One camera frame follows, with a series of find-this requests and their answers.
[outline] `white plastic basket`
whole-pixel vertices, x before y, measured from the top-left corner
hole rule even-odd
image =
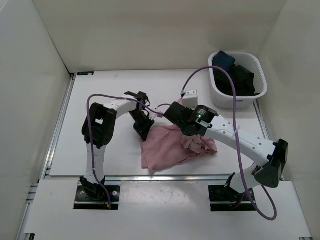
[[[252,54],[246,52],[226,51],[226,54],[235,58],[235,65],[241,65],[254,73],[253,85],[256,93],[260,93],[256,96],[237,96],[236,97],[236,108],[247,109],[254,103],[254,101],[266,94],[268,90],[267,81],[260,65],[259,60]],[[215,52],[209,57],[209,66],[212,66],[213,58],[218,54]],[[210,71],[210,93],[211,99],[214,105],[221,109],[232,109],[233,108],[233,96],[226,95],[219,91],[216,86],[215,76],[213,69]]]

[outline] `pink cloth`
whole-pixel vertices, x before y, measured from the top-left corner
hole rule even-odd
[[[152,128],[141,143],[142,168],[155,171],[183,164],[195,157],[213,156],[218,152],[213,139],[185,136],[176,125]]]

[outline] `black cloth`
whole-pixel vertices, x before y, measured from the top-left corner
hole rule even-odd
[[[231,84],[227,76],[219,71],[214,69],[214,80],[215,85],[220,92],[233,96]],[[235,92],[238,97],[249,97],[256,96],[260,93],[255,93],[256,89],[254,87],[254,77],[255,74],[252,72],[246,72],[241,67],[233,66],[228,72],[235,86]]]

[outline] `wall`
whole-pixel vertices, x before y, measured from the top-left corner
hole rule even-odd
[[[196,69],[256,54],[286,0],[33,0],[70,72]]]
[[[293,180],[320,239],[320,1],[288,0],[258,55],[268,93],[260,101],[274,139],[289,142],[285,177]]]
[[[31,0],[0,0],[0,239],[15,239],[69,74]]]

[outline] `table surface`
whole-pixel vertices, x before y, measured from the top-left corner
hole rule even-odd
[[[172,103],[180,98],[182,86],[193,70],[138,70],[95,71],[94,75],[77,76],[68,103],[59,140],[54,152],[51,176],[82,176],[86,173],[87,148],[81,133],[86,118],[86,101],[92,94],[121,97],[125,92],[147,93],[151,106]],[[218,111],[230,122],[232,111],[217,108],[211,100],[209,71],[197,73],[189,82],[187,90],[197,89],[198,103]],[[112,99],[95,97],[91,102],[105,104]],[[263,138],[254,106],[237,111],[237,124],[248,132]],[[133,129],[134,121],[129,114],[118,118],[114,135],[104,157],[104,173],[109,176],[148,176],[141,167],[141,140]],[[171,125],[166,119],[156,118],[155,125]],[[229,175],[239,171],[235,150],[216,141],[218,153],[213,157],[191,160],[155,175]],[[253,162],[243,156],[243,166]]]
[[[34,240],[298,240],[310,237],[293,182],[269,189],[275,221],[255,211],[210,212],[205,181],[121,182],[119,210],[73,209],[78,179],[39,183],[25,233]],[[271,204],[254,189],[267,215]]]

